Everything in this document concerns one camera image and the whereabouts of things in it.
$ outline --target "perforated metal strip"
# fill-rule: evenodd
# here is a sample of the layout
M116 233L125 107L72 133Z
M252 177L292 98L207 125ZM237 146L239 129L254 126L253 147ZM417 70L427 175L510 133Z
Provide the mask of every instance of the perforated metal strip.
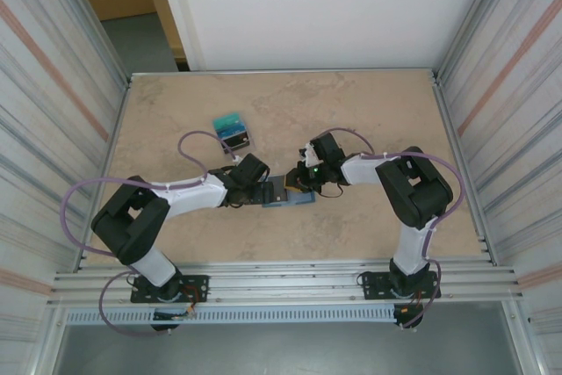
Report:
M105 311L110 322L118 325L170 324L154 321L155 308L113 308ZM201 306L179 324L236 324L279 322L395 322L394 305L357 304L341 306ZM67 325L103 325L96 308L73 309Z

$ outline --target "gray floor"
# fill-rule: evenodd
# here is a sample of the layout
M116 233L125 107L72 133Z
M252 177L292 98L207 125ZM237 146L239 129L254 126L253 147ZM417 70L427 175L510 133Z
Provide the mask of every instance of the gray floor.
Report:
M58 374L516 375L500 304L436 304L416 333L392 324L180 327L133 339L71 327Z
M157 14L111 19L102 26L129 72L177 72Z

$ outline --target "beige table surface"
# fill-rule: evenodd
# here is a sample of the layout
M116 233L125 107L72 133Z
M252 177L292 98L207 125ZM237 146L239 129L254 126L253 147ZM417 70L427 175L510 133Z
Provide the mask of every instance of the beige table surface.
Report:
M299 148L333 126L356 129L377 152L416 145L454 162L426 71L177 74L133 79L109 175L158 182L197 176L199 169L177 153L177 140L194 129L212 132L212 119L231 112L242 115L254 154L272 175L294 167ZM335 137L346 154L365 150L350 134ZM184 148L210 169L227 165L218 143L204 135L186 140ZM440 171L457 195L454 177ZM115 189L109 185L104 197ZM399 231L382 187L358 185L305 206L183 214L164 223L156 245L176 263L377 258L393 255ZM91 244L103 247L96 236ZM430 254L479 253L464 203L438 227ZM88 257L90 263L112 259Z

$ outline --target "orange stripe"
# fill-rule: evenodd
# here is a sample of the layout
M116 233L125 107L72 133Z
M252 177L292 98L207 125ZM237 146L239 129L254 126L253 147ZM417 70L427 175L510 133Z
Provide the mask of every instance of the orange stripe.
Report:
M554 280L562 278L562 263L556 265L551 265L542 270L531 272L526 276L518 279L519 286L522 289L530 289L531 287L537 287L545 283L549 283Z
M37 280L32 280L2 268L0 268L0 285L9 285L11 287L16 287L17 289L43 294L45 296L51 294L52 288L51 285L41 283Z
M62 76L59 69L51 62L47 57L45 52L41 50L41 47L33 40L32 36L25 30L21 25L16 16L12 13L8 5L0 0L0 15L2 15L3 20L8 24L11 30L19 37L19 39L25 44L28 50L35 56L35 59L43 67L43 69L53 78L53 80L61 87L62 91L67 95L67 97L72 101L80 113L88 120L88 122L96 129L104 141L109 139L109 134L104 129L104 127L97 121L96 117L88 110L88 107L82 102L82 100L76 95L70 84Z
M463 136L465 133L466 128L471 124L474 120L474 117L482 110L482 107L488 102L488 100L492 97L492 95L500 88L500 85L505 81L508 75L511 73L517 62L521 60L521 58L529 51L529 49L535 44L544 30L548 27L548 25L552 22L552 20L558 15L562 9L562 0L554 0L550 6L544 11L541 18L537 21L537 23L533 26L530 30L523 43L519 46L513 57L508 61L506 66L503 67L501 72L495 77L492 84L488 87L484 95L478 103L474 106L471 112L466 117L465 121L462 123L461 126L458 127L458 134Z

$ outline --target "corrugated metal wall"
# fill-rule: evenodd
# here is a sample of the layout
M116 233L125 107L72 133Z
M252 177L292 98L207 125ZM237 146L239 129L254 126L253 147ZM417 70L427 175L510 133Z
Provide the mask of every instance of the corrugated metal wall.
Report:
M562 0L489 0L443 95L501 263L562 373Z
M0 373L29 363L56 271L76 249L68 187L100 173L126 76L83 0L0 0ZM77 235L92 189L68 210Z

